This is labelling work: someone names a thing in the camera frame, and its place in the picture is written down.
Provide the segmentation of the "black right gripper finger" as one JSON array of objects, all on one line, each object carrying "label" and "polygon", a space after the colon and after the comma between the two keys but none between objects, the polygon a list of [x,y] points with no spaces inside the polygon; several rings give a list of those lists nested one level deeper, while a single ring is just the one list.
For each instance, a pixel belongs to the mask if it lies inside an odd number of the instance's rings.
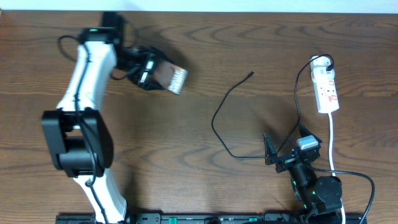
[{"label": "black right gripper finger", "polygon": [[265,164],[268,166],[275,164],[278,158],[277,151],[275,150],[273,143],[271,142],[266,133],[264,133],[264,145],[265,145]]},{"label": "black right gripper finger", "polygon": [[298,130],[302,138],[307,136],[313,136],[318,141],[318,143],[322,143],[322,140],[318,138],[315,134],[313,134],[304,124],[299,123]]}]

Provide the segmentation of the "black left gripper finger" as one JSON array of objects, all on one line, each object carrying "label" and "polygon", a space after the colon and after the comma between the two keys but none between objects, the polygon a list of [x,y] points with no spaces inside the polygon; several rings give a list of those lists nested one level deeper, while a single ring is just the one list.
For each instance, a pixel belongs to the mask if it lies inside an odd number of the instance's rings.
[{"label": "black left gripper finger", "polygon": [[173,63],[174,61],[171,60],[163,51],[161,51],[160,49],[156,48],[156,47],[152,47],[150,46],[150,51],[151,53],[154,55],[154,58],[156,59],[162,59],[165,60],[167,62]]},{"label": "black left gripper finger", "polygon": [[162,87],[159,83],[155,82],[144,82],[140,83],[139,85],[142,89],[151,91],[151,90],[165,90],[164,87]]}]

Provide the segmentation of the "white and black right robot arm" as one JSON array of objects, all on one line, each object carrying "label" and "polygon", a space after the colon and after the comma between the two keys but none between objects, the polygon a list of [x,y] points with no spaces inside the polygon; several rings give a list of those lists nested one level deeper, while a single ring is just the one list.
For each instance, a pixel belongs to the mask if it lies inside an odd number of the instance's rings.
[{"label": "white and black right robot arm", "polygon": [[342,223],[342,183],[335,176],[317,176],[311,163],[320,157],[322,140],[304,125],[298,126],[301,138],[290,153],[279,156],[268,135],[264,135],[265,164],[275,165],[277,173],[289,172],[294,194],[303,208],[294,212],[299,223]]}]

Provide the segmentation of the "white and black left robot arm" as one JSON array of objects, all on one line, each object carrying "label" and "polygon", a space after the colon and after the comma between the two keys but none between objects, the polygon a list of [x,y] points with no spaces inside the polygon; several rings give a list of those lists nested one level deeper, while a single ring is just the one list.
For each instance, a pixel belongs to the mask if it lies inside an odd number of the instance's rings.
[{"label": "white and black left robot arm", "polygon": [[78,56],[69,86],[54,110],[44,111],[42,127],[56,169],[85,192],[92,214],[58,215],[57,223],[134,223],[127,200],[111,172],[113,139],[101,115],[106,85],[114,70],[144,90],[180,94],[186,69],[155,47],[126,47],[126,21],[117,12],[104,12],[97,27],[76,37]]}]

